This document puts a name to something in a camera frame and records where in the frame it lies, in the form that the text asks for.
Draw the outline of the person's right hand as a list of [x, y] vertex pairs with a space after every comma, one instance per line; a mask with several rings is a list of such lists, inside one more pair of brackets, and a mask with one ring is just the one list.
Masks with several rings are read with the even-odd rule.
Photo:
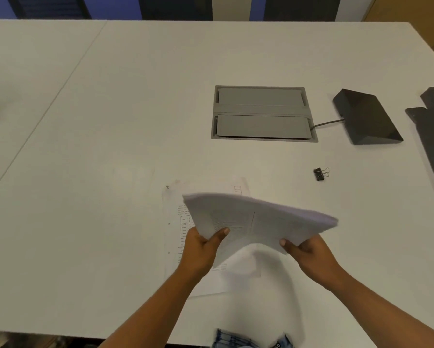
[[320, 235], [314, 235], [297, 247], [300, 257], [293, 259], [311, 280], [329, 291], [341, 283], [344, 271]]

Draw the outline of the person's left hand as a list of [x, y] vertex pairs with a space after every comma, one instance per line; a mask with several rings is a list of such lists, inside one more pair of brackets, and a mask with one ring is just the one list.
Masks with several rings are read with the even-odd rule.
[[208, 239], [200, 235], [196, 227], [190, 228], [185, 239], [184, 250], [178, 271], [194, 284], [199, 283], [212, 268], [218, 250], [206, 250]]

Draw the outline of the white paper stack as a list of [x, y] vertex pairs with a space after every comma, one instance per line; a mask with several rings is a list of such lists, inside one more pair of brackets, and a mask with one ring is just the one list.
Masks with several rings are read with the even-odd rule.
[[213, 268], [246, 246], [262, 244], [285, 254], [281, 239], [299, 246], [338, 226], [338, 219], [324, 213], [240, 194], [192, 193], [184, 194], [183, 201], [203, 237], [209, 239], [220, 229], [230, 229], [216, 252]]

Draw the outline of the person's left forearm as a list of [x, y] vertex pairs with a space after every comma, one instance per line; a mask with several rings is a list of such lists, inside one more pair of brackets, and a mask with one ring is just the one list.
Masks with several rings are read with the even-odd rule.
[[99, 348], [165, 348], [186, 301], [204, 275], [202, 269], [179, 265]]

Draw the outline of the person's right forearm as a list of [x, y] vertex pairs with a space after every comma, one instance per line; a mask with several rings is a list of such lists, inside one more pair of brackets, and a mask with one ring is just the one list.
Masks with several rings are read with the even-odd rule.
[[341, 267], [323, 286], [348, 309], [377, 348], [434, 348], [434, 329], [382, 298]]

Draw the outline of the printed white paper sheet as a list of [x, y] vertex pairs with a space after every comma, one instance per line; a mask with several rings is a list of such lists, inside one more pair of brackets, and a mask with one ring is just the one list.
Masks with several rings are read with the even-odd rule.
[[[165, 278], [172, 275], [178, 267], [188, 230], [195, 226], [183, 203], [183, 194], [200, 192], [250, 196], [249, 186], [244, 177], [170, 182], [162, 191], [162, 206], [166, 222], [164, 229]], [[211, 269], [193, 289], [190, 296], [201, 297], [248, 289], [251, 280], [261, 275], [255, 250], [256, 245], [247, 246], [219, 267]]]

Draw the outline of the person's blue jeans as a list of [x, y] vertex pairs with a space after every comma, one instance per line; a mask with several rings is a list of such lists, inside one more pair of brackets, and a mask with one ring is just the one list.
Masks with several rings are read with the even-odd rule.
[[[215, 339], [210, 348], [263, 348], [253, 339], [240, 334], [218, 329]], [[295, 348], [294, 344], [286, 334], [280, 336], [276, 341], [266, 348]]]

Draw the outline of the black wedge-shaped device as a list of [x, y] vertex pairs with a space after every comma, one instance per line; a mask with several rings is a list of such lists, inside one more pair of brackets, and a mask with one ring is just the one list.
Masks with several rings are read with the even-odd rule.
[[352, 144], [398, 144], [404, 141], [375, 95], [343, 88], [332, 102]]

